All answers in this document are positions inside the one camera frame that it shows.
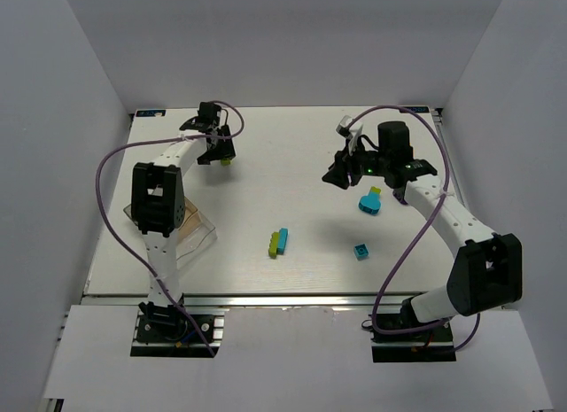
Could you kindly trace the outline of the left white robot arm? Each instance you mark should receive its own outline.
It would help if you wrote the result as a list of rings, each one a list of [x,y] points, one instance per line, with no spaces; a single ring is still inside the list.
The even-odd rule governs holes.
[[[150,293],[140,309],[150,323],[170,331],[188,321],[179,310],[183,292],[176,259],[185,220],[183,176],[193,164],[236,157],[221,113],[219,101],[202,102],[197,115],[180,127],[179,138],[156,159],[133,168],[131,218],[143,236],[152,268]]]

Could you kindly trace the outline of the long green lego brick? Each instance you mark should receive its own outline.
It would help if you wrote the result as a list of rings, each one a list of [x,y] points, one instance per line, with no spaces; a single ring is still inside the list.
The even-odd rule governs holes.
[[[275,259],[277,256],[278,244],[279,244],[280,234],[278,231],[271,234],[269,244],[268,244],[268,257]]]

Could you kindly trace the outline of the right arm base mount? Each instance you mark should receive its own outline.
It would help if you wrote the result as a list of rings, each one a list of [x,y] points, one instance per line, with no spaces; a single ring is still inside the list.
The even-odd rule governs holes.
[[[370,334],[374,363],[454,362],[454,338],[450,325],[407,335],[382,335],[365,319],[361,328]]]

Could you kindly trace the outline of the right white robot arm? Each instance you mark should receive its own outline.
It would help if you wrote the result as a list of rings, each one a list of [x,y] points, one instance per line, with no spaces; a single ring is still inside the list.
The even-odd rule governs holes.
[[[513,234],[500,235],[477,219],[448,191],[437,170],[417,159],[403,121],[377,127],[378,146],[366,150],[362,126],[349,116],[337,132],[346,140],[322,177],[345,190],[365,175],[381,176],[398,200],[412,206],[434,229],[454,257],[441,287],[405,299],[400,318],[391,329],[373,329],[380,335],[402,336],[432,330],[451,318],[479,314],[514,303],[523,295],[523,249]]]

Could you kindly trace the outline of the cyan round lego piece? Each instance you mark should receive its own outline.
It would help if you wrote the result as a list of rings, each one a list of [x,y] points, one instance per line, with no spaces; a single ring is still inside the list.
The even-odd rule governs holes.
[[[378,214],[381,208],[380,195],[375,192],[371,192],[368,193],[367,195],[363,195],[359,200],[358,207],[361,211],[363,211],[366,214],[370,214],[370,215]]]

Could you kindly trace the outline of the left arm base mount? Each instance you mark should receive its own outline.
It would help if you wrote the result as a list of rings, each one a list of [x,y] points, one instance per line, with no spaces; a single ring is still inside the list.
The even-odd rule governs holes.
[[[139,303],[130,356],[213,358],[221,344],[220,317],[196,314],[192,319],[172,305]]]

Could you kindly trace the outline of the long cyan lego brick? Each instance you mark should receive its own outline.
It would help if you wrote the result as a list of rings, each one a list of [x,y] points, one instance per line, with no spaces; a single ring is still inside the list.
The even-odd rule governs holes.
[[[280,228],[278,231],[278,243],[276,247],[276,253],[279,255],[284,254],[287,241],[288,241],[289,231],[287,228]]]

